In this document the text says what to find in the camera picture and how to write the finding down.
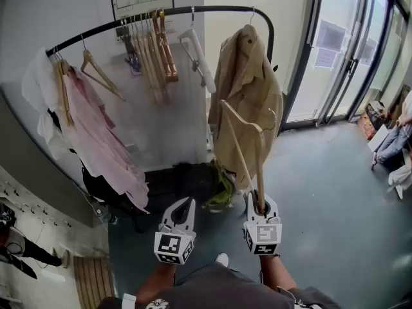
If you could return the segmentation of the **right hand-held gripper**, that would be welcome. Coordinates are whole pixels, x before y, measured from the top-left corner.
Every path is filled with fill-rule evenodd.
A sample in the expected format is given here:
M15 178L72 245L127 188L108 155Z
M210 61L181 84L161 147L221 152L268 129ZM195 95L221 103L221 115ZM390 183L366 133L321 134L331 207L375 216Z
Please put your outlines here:
M282 224L278 216L277 203L265 196L265 218L258 219L258 193L251 190L247 194L247 221L243 224L243 236L251 254L258 256L274 256L281 242Z

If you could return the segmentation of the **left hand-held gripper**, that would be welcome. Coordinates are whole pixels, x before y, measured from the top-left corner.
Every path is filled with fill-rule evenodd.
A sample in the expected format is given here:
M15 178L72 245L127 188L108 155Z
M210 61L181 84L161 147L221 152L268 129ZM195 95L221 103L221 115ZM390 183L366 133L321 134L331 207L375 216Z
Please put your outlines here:
M174 202L163 215L155 232L154 254L162 263L184 265L194 249L193 231L196 201L186 197Z

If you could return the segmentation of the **light wooden hanger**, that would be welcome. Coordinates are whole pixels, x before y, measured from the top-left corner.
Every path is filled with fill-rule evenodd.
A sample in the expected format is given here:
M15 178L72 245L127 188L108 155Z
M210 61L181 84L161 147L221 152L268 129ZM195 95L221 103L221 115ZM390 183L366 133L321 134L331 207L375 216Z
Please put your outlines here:
M264 190L264 179L263 179L264 159L262 156L262 150L263 150L263 147L265 146L265 136L263 134L263 130L257 124L252 123L252 122L247 122L246 120L244 120L226 100L220 100L220 105L221 105L221 117L226 120L226 124L229 127L230 134L232 136L232 141L234 142L235 148L238 152L241 166L243 168L243 174L246 176L249 189L250 191L257 190L257 221L267 220L265 218L265 190ZM243 127L248 130L248 132L251 135L251 138L254 141L257 189L255 189L253 186L252 178L250 176L246 161L241 151L241 146L238 142L238 138L234 131L234 127L232 125L231 120L235 120L236 122L239 122L240 124L242 124ZM245 197L245 202L247 205L247 194L245 194L244 197Z

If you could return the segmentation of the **black clothes rail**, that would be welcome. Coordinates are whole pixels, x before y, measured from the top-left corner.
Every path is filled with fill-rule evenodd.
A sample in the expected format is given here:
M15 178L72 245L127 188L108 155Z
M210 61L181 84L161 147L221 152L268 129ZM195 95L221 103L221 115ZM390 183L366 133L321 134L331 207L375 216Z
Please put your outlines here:
M268 26L268 44L267 44L267 58L269 62L272 61L272 52L274 48L274 26L272 21L267 14L254 7L247 6L231 6L231 5L213 5L213 6L185 6L178 8L168 8L164 10L164 15L181 15L181 14L195 14L195 13L205 13L205 12L252 12L253 14L258 14L261 16L267 26ZM150 19L151 16L147 14L132 15L130 17L121 18L121 20L113 21L100 25L96 28L88 30L84 33L80 33L63 43L54 46L52 49L46 51L48 57L55 56L61 57L60 51L74 45L77 42L84 42L84 39L92 37L94 35L100 34L102 32L114 29L114 28L125 28L128 24L134 24L137 21Z

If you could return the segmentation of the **person's left forearm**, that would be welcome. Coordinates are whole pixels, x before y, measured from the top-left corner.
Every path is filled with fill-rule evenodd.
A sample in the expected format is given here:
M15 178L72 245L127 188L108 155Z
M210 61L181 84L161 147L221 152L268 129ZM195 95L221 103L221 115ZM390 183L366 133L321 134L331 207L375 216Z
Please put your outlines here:
M150 276L135 292L136 303L145 304L155 298L155 296L168 288L174 286L176 265L159 262Z

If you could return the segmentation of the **white plastic hanger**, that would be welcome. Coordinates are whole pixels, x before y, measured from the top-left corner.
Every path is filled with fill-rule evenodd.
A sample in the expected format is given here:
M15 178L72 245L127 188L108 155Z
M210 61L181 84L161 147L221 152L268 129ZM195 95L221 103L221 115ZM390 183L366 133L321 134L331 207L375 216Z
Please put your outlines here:
M191 6L191 27L178 36L180 44L183 46L187 56L192 61L192 70L197 71L201 77L201 87L206 88L209 93L216 92L216 85L212 77L210 68L207 64L203 49L199 42L197 33L194 30L194 13L195 7ZM190 51L184 46L183 39L191 41L196 58L194 58Z

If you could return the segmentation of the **dark clip hanger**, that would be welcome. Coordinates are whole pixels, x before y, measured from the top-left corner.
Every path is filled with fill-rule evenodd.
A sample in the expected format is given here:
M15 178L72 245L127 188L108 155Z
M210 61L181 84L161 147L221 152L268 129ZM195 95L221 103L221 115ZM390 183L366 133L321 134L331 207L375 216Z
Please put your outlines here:
M141 74L140 63L135 51L135 48L131 42L131 34L129 32L129 26L127 25L127 20L121 18L121 40L125 46L127 58L125 59L126 63L131 69L132 76L137 76Z

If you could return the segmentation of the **black bag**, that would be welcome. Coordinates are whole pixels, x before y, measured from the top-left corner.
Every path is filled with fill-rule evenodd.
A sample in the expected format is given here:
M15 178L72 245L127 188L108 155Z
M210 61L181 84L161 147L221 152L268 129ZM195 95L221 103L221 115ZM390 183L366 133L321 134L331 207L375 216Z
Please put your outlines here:
M149 188L146 210L157 213L186 197L205 203L224 190L217 168L212 163L179 163L170 169L145 173Z

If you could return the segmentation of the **green cloth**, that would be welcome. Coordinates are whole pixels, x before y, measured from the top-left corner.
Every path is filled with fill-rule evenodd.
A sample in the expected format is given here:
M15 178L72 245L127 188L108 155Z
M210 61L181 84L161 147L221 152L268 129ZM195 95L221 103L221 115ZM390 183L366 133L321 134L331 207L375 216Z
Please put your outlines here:
M217 158L213 158L211 164L214 171L217 172L218 183L212 196L206 200L201 207L212 213L220 213L225 209L233 207L232 197L236 192L236 175L226 170Z

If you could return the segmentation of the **person's dark grey shirt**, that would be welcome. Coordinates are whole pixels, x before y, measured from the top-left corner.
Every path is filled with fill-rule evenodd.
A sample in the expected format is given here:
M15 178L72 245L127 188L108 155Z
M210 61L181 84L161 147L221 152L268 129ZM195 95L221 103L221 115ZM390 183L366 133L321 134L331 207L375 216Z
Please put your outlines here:
M341 309L314 287L275 290L212 263L131 309Z

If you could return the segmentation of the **wooden slatted mat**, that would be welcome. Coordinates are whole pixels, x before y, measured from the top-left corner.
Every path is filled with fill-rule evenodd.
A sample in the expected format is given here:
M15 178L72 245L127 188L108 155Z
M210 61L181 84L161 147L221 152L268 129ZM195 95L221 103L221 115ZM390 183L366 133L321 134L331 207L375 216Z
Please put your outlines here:
M107 257L73 257L80 309L97 309L101 300L115 297L113 273Z

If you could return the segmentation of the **beige shirt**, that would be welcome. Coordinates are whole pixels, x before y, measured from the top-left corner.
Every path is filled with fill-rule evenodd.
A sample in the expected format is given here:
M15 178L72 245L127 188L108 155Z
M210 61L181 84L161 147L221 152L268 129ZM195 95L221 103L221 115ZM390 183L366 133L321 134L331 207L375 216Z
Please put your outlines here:
M235 187L244 190L256 175L252 133L222 115L221 100L238 115L262 129L262 159L267 159L283 116L282 92L256 29L246 24L221 44L211 95L208 123L213 128L214 154L227 171L236 175Z

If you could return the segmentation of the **colourful patterned bag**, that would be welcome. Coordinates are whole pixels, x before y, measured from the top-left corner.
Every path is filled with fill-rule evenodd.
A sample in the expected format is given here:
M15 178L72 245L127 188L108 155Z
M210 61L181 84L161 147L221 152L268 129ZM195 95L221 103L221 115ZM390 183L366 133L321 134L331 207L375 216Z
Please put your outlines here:
M371 140L376 132L389 124L388 110L381 101L374 100L366 104L357 125L367 140Z

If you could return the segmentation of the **glass door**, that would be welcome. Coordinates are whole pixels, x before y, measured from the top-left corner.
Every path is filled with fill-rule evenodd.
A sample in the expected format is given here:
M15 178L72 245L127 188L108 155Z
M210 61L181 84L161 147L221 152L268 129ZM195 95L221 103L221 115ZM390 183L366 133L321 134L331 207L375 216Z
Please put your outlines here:
M346 29L332 70L313 69L322 20ZM306 0L281 129L352 122L380 100L406 50L409 25L412 0ZM377 42L369 66L360 63L368 37Z

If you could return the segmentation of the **white garment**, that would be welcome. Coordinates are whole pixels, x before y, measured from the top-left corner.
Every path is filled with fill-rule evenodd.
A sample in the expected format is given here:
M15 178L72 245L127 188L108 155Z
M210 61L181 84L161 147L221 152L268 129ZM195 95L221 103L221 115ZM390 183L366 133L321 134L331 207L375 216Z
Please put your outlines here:
M39 114L38 135L44 139L54 159L62 158L69 151L69 145L61 130L64 119L55 70L45 48L41 48L29 63L21 90L25 100Z

